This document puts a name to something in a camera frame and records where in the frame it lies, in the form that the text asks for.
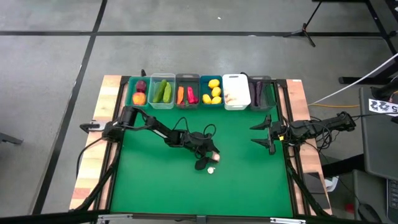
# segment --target cucumber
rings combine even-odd
[[[166,87],[164,88],[163,102],[170,103],[172,99],[172,86],[169,82],[167,82]]]
[[[166,88],[167,81],[162,80],[155,91],[154,103],[160,102],[163,97],[164,89]]]

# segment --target tripod stand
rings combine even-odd
[[[317,8],[314,10],[314,12],[312,13],[310,19],[308,20],[307,23],[304,23],[303,26],[301,27],[301,29],[291,32],[287,35],[285,35],[284,37],[291,37],[293,35],[299,35],[299,36],[305,36],[309,41],[312,47],[315,47],[315,43],[312,41],[311,37],[309,36],[308,32],[307,32],[307,26],[309,25],[309,23],[312,20],[312,17],[315,15],[315,13],[318,11],[319,6],[321,6],[322,1],[320,1],[317,5]]]

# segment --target lemon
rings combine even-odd
[[[211,98],[210,98],[210,96],[207,95],[207,94],[204,94],[204,95],[202,96],[202,100],[203,100],[203,103],[204,103],[204,104],[211,104]]]
[[[221,103],[221,97],[216,96],[211,100],[211,104],[220,104]]]
[[[213,90],[211,91],[211,95],[213,97],[220,96],[221,95],[221,88],[220,87],[214,87]]]
[[[209,81],[209,87],[212,89],[214,87],[218,87],[220,85],[220,81],[218,79],[213,79]]]

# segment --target concrete floor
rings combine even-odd
[[[388,31],[397,29],[380,2],[373,1],[383,24]],[[0,30],[91,31],[100,5],[100,0],[7,0],[0,9]],[[109,0],[99,29],[293,31],[307,21],[315,6],[300,0]],[[366,6],[355,3],[324,3],[308,29],[377,32]],[[0,52],[6,55],[0,60],[0,132],[24,138],[21,146],[0,144],[0,217],[30,212],[88,39],[0,36]],[[302,79],[311,103],[342,88],[338,77],[363,76],[391,56],[380,38],[313,40],[315,48],[298,37],[97,37],[43,212],[68,210],[77,155],[86,142],[78,125],[91,120],[103,75],[138,75],[142,68],[148,74],[244,71]],[[324,103],[358,104],[358,88]],[[339,111],[310,108],[311,115],[319,118]],[[358,109],[347,111],[359,114]],[[341,133],[324,154],[332,159],[360,154],[358,124],[352,133]],[[330,197],[335,213],[349,217],[341,209],[351,195],[338,187]]]

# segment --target green table surface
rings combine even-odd
[[[168,147],[148,130],[126,131],[111,212],[292,217],[281,143],[275,142],[276,153],[270,156],[268,149],[250,141],[266,138],[266,131],[249,128],[266,114],[278,120],[276,108],[268,112],[148,108],[146,112],[170,128],[184,116],[192,132],[215,124],[213,141],[220,162],[210,165],[216,168],[213,174],[207,168],[195,170],[196,158],[189,150]],[[138,116],[136,125],[141,124]],[[177,127],[183,129],[185,123]]]

